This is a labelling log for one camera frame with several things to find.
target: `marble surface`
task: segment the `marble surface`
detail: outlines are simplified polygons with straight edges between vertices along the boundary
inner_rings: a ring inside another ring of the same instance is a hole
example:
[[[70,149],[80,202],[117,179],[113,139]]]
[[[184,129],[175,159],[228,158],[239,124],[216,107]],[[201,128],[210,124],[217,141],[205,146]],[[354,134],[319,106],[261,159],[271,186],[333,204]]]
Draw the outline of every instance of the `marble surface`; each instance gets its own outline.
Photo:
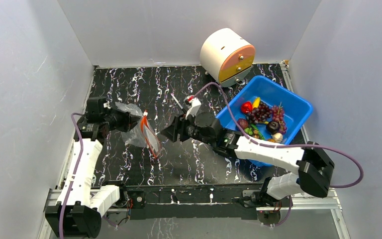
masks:
[[[225,90],[228,100],[256,75],[286,87],[279,64],[256,64],[243,82]],[[171,93],[183,99],[210,81],[201,66],[96,69],[90,97],[107,96],[110,102],[138,105],[147,110],[149,123],[158,133],[180,113]],[[215,87],[199,98],[200,111],[216,114],[225,106]],[[154,159],[148,149],[125,144],[120,132],[111,132],[96,164],[94,186],[106,180],[123,180],[127,185],[247,183],[285,173],[277,167],[257,167],[247,160],[221,157],[196,140],[172,143],[160,134],[159,139],[162,155]],[[292,143],[301,142],[299,132]]]

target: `white cylindrical container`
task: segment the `white cylindrical container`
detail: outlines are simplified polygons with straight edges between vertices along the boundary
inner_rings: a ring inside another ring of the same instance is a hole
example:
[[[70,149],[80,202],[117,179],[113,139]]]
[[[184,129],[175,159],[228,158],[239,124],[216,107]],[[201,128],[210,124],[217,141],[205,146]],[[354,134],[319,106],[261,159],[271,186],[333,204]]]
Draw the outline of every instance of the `white cylindrical container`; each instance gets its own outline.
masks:
[[[242,80],[251,69],[256,49],[229,28],[210,35],[200,51],[203,68],[223,87]]]

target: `robotic arm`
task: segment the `robotic arm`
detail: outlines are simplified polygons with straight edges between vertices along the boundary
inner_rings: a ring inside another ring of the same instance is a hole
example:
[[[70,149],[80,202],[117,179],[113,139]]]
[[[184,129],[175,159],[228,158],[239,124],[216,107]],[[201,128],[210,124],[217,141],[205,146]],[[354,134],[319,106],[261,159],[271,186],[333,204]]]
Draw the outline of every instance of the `robotic arm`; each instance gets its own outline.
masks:
[[[189,138],[212,146],[213,151],[224,157],[253,159],[286,169],[290,173],[267,178],[259,193],[244,197],[245,205],[273,205],[280,199],[306,192],[314,197],[327,197],[334,170],[333,161],[318,148],[268,148],[251,143],[240,131],[223,128],[212,113],[197,114],[200,101],[187,97],[183,115],[176,116],[173,123],[161,134],[175,142]],[[269,145],[280,145],[260,139],[253,140]]]
[[[124,205],[127,201],[125,185],[115,182],[106,183],[91,197],[91,186],[96,161],[102,150],[107,134],[111,130],[129,131],[134,128],[139,116],[133,116],[109,106],[106,97],[93,97],[87,100],[86,113],[77,121],[81,133],[74,136],[74,157],[80,154],[81,143],[83,153],[75,171],[75,163],[71,163],[67,182],[72,181],[72,189],[68,192],[69,183],[65,186],[54,206],[46,208],[45,217],[53,232],[59,237],[59,218],[62,203],[69,194],[64,211],[63,229],[65,237],[96,238],[100,232],[101,218],[113,205]]]

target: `red bell pepper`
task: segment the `red bell pepper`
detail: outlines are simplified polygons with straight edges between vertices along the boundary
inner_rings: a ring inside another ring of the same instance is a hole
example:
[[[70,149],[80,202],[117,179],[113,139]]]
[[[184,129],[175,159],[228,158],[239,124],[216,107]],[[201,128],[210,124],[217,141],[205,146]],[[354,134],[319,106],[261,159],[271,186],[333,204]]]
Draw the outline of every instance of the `red bell pepper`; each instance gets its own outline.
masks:
[[[241,112],[246,114],[253,110],[253,103],[247,101],[241,105]]]

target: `garlic bulb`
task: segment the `garlic bulb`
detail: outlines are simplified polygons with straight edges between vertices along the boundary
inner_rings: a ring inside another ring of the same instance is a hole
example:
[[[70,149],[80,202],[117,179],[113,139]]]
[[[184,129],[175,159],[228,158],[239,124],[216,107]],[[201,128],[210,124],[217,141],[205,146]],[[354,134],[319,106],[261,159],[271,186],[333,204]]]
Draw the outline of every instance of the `garlic bulb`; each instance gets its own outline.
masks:
[[[275,140],[276,143],[280,143],[283,140],[283,135],[281,133],[275,133],[272,135],[272,138]]]

